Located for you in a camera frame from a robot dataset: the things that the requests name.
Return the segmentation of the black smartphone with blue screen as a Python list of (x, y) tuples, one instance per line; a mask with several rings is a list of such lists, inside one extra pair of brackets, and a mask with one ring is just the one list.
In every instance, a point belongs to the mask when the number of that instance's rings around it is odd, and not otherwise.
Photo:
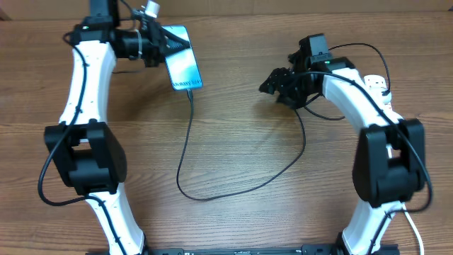
[(203, 87), (202, 77), (192, 49), (187, 28), (184, 25), (165, 25), (163, 29), (189, 43), (189, 48), (165, 57), (168, 74), (173, 88), (176, 91), (201, 89)]

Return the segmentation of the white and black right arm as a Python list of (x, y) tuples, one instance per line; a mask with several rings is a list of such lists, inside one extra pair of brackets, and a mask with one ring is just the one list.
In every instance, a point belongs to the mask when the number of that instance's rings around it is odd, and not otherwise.
[(361, 77), (347, 57), (334, 57), (323, 34), (299, 41), (290, 68), (274, 69), (259, 90), (277, 94), (293, 110), (316, 96), (333, 103), (358, 133), (352, 181), (359, 197), (348, 226), (332, 244), (305, 244), (303, 254), (398, 254), (381, 239), (393, 217), (410, 213), (413, 194), (430, 190), (425, 167), (425, 132), (417, 119), (391, 108), (390, 87)]

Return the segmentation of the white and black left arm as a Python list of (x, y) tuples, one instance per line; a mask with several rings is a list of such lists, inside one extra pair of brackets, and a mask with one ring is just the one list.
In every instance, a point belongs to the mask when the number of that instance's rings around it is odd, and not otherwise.
[(133, 9), (133, 28), (120, 27), (117, 1), (92, 1), (90, 14), (63, 37), (72, 48), (69, 97), (56, 125), (45, 128), (48, 157), (76, 200), (88, 203), (108, 240), (109, 254), (149, 254), (125, 193), (125, 151), (108, 126), (110, 79), (119, 59), (142, 60), (156, 67), (190, 43), (157, 21), (159, 5)]

